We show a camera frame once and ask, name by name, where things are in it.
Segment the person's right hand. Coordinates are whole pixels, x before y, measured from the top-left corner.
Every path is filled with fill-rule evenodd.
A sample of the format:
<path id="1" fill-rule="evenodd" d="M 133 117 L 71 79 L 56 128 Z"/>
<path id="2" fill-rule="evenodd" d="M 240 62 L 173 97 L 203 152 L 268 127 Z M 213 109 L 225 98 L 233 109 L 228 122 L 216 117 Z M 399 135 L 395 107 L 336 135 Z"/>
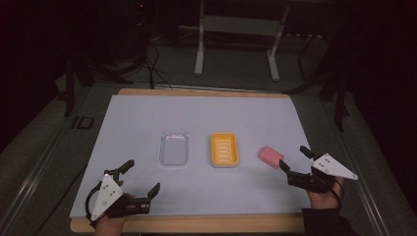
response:
<path id="1" fill-rule="evenodd" d="M 344 190 L 342 187 L 343 178 L 335 177 L 335 182 L 329 192 L 318 194 L 314 192 L 307 192 L 312 209 L 330 209 L 341 208 L 341 202 L 344 197 Z"/>

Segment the white metal stand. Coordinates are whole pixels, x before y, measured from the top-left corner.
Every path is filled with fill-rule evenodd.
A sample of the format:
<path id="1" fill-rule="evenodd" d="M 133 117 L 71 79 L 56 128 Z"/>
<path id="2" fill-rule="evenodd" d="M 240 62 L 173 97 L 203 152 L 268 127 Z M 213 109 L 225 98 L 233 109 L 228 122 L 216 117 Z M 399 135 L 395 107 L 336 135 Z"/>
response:
<path id="1" fill-rule="evenodd" d="M 273 44 L 267 50 L 268 66 L 271 79 L 275 82 L 280 80 L 277 63 L 275 61 L 275 53 L 278 44 L 282 38 L 283 30 L 289 15 L 289 6 L 283 8 L 279 20 L 263 20 L 250 19 L 229 16 L 207 15 L 205 11 L 206 2 L 208 0 L 200 0 L 199 15 L 199 41 L 195 64 L 195 75 L 200 76 L 204 70 L 205 59 L 205 32 L 226 32 L 251 35 L 272 36 Z"/>

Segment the clear plastic tray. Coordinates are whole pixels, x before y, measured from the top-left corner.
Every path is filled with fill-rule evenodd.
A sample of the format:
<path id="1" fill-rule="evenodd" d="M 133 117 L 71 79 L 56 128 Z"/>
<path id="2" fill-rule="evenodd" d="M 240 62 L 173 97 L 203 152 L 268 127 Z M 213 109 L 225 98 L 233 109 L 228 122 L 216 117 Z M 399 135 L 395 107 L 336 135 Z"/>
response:
<path id="1" fill-rule="evenodd" d="M 189 159 L 187 133 L 165 132 L 161 136 L 159 161 L 163 166 L 185 166 Z"/>

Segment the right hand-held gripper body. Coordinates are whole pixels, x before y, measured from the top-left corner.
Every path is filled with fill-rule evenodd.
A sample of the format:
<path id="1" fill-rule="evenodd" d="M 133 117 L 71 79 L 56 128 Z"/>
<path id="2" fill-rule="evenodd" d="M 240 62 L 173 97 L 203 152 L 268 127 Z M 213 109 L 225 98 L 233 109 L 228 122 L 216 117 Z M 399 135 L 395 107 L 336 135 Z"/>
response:
<path id="1" fill-rule="evenodd" d="M 323 194 L 329 192 L 336 177 L 357 180 L 358 175 L 334 159 L 329 153 L 317 156 L 313 152 L 304 152 L 312 159 L 310 173 L 298 173 L 287 168 L 287 183 L 310 192 Z"/>

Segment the black stand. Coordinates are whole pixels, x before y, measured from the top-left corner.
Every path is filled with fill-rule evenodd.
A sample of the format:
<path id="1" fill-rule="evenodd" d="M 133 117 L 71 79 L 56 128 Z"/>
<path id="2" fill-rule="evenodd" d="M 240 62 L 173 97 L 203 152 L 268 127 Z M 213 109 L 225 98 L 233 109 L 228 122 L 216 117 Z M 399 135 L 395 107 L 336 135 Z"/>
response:
<path id="1" fill-rule="evenodd" d="M 345 38 L 338 33 L 328 44 L 318 66 L 308 75 L 306 82 L 296 88 L 284 90 L 284 94 L 298 94 L 306 89 L 322 84 L 319 92 L 320 101 L 329 102 L 335 98 L 334 123 L 343 132 L 343 117 L 348 115 L 344 100 L 347 74 L 350 67 L 349 46 Z"/>
<path id="2" fill-rule="evenodd" d="M 65 90 L 59 93 L 60 97 L 66 101 L 65 117 L 69 117 L 75 108 L 75 78 L 78 78 L 85 86 L 91 86 L 93 83 L 89 67 L 96 69 L 116 83 L 130 83 L 130 81 L 122 79 L 115 72 L 105 68 L 86 54 L 70 54 L 65 65 Z"/>

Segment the pink soap bar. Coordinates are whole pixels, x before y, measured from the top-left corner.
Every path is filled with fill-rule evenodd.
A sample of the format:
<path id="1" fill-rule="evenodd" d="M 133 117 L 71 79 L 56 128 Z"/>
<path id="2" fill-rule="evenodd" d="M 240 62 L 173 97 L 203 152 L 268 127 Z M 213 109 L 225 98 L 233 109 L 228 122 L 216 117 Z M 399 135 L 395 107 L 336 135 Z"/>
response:
<path id="1" fill-rule="evenodd" d="M 274 169 L 279 168 L 279 163 L 283 158 L 282 153 L 268 146 L 263 147 L 259 153 L 259 159 Z"/>

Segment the white table mat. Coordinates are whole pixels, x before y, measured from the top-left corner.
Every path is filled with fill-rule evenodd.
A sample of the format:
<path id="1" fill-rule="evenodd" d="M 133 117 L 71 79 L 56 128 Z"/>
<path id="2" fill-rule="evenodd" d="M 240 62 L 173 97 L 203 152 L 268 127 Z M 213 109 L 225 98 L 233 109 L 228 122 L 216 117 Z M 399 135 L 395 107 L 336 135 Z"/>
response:
<path id="1" fill-rule="evenodd" d="M 160 163 L 165 132 L 188 134 L 185 166 Z M 213 133 L 236 136 L 236 167 L 211 165 Z M 123 177 L 124 192 L 143 196 L 160 184 L 150 206 L 153 215 L 298 212 L 309 204 L 306 193 L 289 186 L 285 174 L 259 160 L 258 153 L 273 148 L 293 170 L 307 173 L 311 162 L 299 150 L 307 142 L 289 98 L 115 95 L 70 215 L 85 215 L 86 197 L 104 170 L 129 159 L 135 165 Z"/>

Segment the yellow soap dish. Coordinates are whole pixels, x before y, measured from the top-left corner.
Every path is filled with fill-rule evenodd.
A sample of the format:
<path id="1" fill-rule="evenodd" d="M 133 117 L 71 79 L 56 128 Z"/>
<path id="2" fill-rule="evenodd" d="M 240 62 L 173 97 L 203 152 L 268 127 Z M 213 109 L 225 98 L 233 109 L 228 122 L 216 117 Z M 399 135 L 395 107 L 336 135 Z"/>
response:
<path id="1" fill-rule="evenodd" d="M 237 139 L 232 133 L 210 136 L 210 163 L 216 168 L 236 167 L 240 162 Z"/>

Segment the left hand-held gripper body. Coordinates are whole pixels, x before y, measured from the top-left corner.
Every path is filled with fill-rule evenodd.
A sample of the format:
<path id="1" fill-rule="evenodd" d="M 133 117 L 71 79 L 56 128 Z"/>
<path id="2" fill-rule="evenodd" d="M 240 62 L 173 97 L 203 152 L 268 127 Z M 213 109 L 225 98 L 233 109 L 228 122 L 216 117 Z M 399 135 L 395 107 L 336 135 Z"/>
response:
<path id="1" fill-rule="evenodd" d="M 89 213 L 90 222 L 99 222 L 105 215 L 119 218 L 136 214 L 149 214 L 151 192 L 145 198 L 132 198 L 124 193 L 119 177 L 127 168 L 105 170 L 103 179 L 90 191 L 89 196 L 97 194 L 95 204 Z"/>

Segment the person's left hand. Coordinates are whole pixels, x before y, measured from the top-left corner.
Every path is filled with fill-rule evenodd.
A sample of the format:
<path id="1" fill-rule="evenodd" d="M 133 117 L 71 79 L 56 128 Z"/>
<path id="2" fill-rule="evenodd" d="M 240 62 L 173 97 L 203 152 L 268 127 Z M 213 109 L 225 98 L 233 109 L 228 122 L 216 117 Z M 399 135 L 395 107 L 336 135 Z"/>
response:
<path id="1" fill-rule="evenodd" d="M 122 236 L 128 217 L 110 218 L 105 215 L 95 225 L 94 236 Z"/>

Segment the black rectangular floor frame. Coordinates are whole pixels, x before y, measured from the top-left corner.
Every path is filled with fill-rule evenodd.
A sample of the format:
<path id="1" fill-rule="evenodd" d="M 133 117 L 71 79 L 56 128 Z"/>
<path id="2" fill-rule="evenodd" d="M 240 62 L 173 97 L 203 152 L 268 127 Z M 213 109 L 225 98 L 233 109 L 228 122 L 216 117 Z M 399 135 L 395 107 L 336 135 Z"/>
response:
<path id="1" fill-rule="evenodd" d="M 72 124 L 72 129 L 91 129 L 94 124 L 92 117 L 77 116 Z"/>

